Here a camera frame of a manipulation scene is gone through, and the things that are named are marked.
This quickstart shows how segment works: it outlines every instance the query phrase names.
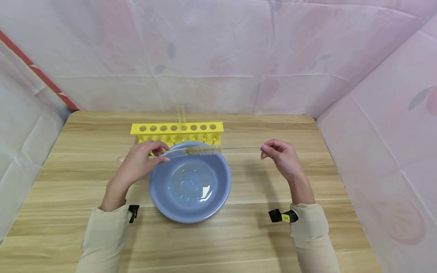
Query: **brush bristles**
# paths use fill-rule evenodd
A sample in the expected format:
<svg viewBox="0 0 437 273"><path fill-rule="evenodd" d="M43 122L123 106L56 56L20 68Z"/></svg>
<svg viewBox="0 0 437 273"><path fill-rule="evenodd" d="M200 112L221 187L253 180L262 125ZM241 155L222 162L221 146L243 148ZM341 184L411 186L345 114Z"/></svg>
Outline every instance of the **brush bristles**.
<svg viewBox="0 0 437 273"><path fill-rule="evenodd" d="M185 150L188 155L215 155L222 151L222 147L219 145L208 145L208 146L193 146Z"/></svg>

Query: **yellow test tube rack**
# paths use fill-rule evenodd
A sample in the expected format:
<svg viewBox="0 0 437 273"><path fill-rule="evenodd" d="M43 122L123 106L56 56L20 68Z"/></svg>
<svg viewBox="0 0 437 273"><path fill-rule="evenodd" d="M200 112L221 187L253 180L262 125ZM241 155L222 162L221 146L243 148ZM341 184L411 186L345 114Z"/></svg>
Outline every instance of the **yellow test tube rack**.
<svg viewBox="0 0 437 273"><path fill-rule="evenodd" d="M221 145L220 134L223 123L217 122L183 122L183 123L133 123L131 135L138 137L138 142L149 139L161 140L169 146L181 142L197 141L209 145Z"/></svg>

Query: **fabric wall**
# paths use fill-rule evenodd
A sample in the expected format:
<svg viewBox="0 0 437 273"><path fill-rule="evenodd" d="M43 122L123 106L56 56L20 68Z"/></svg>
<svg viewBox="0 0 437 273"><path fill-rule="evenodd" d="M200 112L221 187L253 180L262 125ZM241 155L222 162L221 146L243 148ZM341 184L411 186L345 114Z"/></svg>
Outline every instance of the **fabric wall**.
<svg viewBox="0 0 437 273"><path fill-rule="evenodd" d="M2 42L0 105L1 243L63 127L62 117L69 111Z"/></svg>
<svg viewBox="0 0 437 273"><path fill-rule="evenodd" d="M437 16L317 124L384 272L436 272Z"/></svg>
<svg viewBox="0 0 437 273"><path fill-rule="evenodd" d="M435 0L0 0L0 27L90 111L317 117Z"/></svg>

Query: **beige sleeve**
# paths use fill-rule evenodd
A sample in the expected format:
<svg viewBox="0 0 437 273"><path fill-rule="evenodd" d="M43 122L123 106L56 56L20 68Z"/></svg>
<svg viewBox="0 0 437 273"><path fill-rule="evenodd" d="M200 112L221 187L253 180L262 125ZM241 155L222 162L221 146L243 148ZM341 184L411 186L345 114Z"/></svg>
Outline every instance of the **beige sleeve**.
<svg viewBox="0 0 437 273"><path fill-rule="evenodd" d="M99 207L93 210L76 273L118 272L132 216L128 208L129 205L124 205L111 212L104 212Z"/></svg>
<svg viewBox="0 0 437 273"><path fill-rule="evenodd" d="M290 205L299 219L291 223L291 237L302 273L339 273L337 257L329 238L329 226L318 204Z"/></svg>

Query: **water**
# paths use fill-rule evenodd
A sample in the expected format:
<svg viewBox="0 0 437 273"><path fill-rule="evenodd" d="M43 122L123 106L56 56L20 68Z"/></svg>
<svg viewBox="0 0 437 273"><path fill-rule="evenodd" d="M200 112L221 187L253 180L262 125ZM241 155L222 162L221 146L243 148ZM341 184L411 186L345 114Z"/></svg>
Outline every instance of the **water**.
<svg viewBox="0 0 437 273"><path fill-rule="evenodd" d="M191 160L173 171L168 187L175 203L185 208L198 208L214 195L217 179L208 165Z"/></svg>

